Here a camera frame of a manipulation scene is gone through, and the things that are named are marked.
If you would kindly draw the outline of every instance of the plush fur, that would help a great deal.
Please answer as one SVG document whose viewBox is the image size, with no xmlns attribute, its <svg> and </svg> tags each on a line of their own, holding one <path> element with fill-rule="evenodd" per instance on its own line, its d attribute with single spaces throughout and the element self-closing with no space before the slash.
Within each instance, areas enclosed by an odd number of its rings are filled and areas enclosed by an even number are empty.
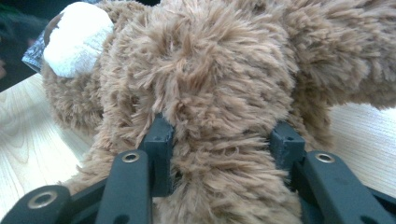
<svg viewBox="0 0 396 224">
<path fill-rule="evenodd" d="M 306 150 L 330 150 L 329 108 L 396 105 L 393 0 L 103 2 L 114 33 L 92 74 L 42 75 L 56 120 L 95 133 L 82 190 L 136 148 L 155 114 L 175 127 L 176 191 L 160 223 L 300 223 L 268 135 L 292 124 Z"/>
</svg>

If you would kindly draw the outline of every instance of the fluffy brown fur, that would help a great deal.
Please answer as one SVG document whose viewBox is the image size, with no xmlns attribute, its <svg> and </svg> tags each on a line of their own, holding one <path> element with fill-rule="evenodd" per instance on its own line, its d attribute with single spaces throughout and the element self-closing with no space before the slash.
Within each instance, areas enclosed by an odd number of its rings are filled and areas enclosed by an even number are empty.
<svg viewBox="0 0 396 224">
<path fill-rule="evenodd" d="M 267 150 L 287 120 L 307 150 L 331 149 L 329 107 L 396 104 L 393 0 L 165 0 L 98 5 L 115 22 L 92 74 L 42 74 L 55 118 L 95 133 L 79 191 L 136 148 L 155 114 L 175 127 L 177 189 L 161 223 L 300 223 Z"/>
</svg>

